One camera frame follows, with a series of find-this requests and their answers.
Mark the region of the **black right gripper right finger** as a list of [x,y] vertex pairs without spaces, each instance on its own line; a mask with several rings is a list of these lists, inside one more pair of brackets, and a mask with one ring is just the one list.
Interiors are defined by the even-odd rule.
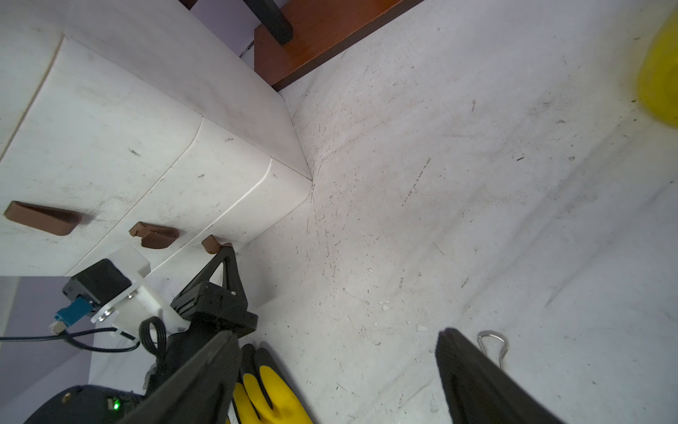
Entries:
[[439,333],[435,358],[453,423],[560,423],[456,329]]

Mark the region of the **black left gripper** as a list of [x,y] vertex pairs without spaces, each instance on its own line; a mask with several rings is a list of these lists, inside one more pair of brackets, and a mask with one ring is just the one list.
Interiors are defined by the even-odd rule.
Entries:
[[141,344],[155,356],[144,395],[96,385],[72,386],[59,392],[26,420],[28,423],[123,423],[198,351],[222,331],[193,323],[185,333],[169,336],[160,323],[141,323]]

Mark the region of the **teal binder clip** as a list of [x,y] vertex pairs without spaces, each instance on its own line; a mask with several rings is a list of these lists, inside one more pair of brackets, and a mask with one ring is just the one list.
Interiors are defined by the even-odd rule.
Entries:
[[492,359],[496,359],[499,369],[505,369],[506,356],[510,351],[510,341],[507,337],[495,330],[482,330],[477,334],[476,341],[480,351]]

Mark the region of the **white plastic drawer cabinet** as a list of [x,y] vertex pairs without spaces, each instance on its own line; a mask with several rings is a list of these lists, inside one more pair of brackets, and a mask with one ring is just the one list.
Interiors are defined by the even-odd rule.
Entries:
[[1,4],[1,272],[243,247],[307,198],[284,99],[177,1]]

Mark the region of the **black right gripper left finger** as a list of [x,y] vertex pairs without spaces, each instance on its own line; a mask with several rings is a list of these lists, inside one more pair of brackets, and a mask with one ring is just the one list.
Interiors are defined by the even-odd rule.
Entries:
[[122,422],[227,422],[240,362],[236,336],[217,334]]

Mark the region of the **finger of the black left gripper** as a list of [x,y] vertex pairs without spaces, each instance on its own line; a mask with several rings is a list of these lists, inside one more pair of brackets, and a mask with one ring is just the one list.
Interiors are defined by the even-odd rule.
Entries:
[[236,253],[224,246],[172,300],[171,307],[190,323],[229,330],[245,337],[257,329],[259,317],[248,311]]

